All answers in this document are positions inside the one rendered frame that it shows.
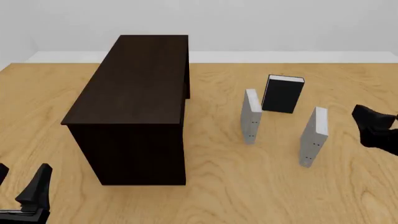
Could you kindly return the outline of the grey book with white pages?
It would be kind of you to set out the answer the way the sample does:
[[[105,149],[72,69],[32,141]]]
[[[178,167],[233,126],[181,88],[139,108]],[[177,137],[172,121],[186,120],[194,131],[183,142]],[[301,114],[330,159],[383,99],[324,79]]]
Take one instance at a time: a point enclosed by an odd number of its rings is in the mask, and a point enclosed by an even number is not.
[[[299,164],[311,167],[328,138],[328,110],[316,106],[300,137]]]
[[[262,116],[262,108],[255,89],[245,89],[243,107],[241,110],[241,130],[244,142],[254,144]]]

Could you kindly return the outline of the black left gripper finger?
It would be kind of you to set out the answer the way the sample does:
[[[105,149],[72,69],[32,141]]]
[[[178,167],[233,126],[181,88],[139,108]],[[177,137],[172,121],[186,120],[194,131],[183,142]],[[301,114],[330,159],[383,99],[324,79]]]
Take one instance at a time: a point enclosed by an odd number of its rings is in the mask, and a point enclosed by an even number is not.
[[[4,164],[0,163],[0,185],[4,182],[7,174],[9,172],[9,168]]]
[[[27,187],[16,197],[22,212],[36,212],[38,209],[50,210],[49,185],[52,168],[42,164]]]

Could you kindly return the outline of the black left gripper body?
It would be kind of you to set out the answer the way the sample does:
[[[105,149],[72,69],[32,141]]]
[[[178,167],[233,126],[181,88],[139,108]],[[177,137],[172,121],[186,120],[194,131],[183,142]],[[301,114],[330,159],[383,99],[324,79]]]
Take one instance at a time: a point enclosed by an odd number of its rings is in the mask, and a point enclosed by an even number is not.
[[[0,210],[0,224],[46,224],[50,212],[38,209],[36,212]]]

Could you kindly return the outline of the black book with white pages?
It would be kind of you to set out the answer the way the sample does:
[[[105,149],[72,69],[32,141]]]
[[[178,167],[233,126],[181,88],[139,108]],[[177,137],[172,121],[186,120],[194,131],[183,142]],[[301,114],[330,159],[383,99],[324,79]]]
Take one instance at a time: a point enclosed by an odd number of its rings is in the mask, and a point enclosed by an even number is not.
[[[302,77],[270,74],[262,99],[262,110],[293,113],[304,83]]]

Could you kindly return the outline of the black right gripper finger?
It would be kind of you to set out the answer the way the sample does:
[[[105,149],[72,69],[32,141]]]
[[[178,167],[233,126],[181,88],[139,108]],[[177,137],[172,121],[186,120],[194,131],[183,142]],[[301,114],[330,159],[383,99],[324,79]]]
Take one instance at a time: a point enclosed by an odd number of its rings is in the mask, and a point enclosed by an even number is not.
[[[364,128],[359,133],[360,143],[364,147],[376,147],[398,156],[398,128]]]
[[[359,130],[375,128],[376,130],[390,130],[395,121],[395,116],[379,113],[363,105],[356,105],[352,111]]]

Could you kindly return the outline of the dark brown wooden cabinet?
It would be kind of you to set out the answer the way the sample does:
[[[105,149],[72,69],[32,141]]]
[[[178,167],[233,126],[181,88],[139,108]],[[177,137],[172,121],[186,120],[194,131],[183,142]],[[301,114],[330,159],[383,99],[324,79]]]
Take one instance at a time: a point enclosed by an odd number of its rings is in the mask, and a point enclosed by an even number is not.
[[[62,120],[103,185],[185,185],[188,35],[121,35]]]

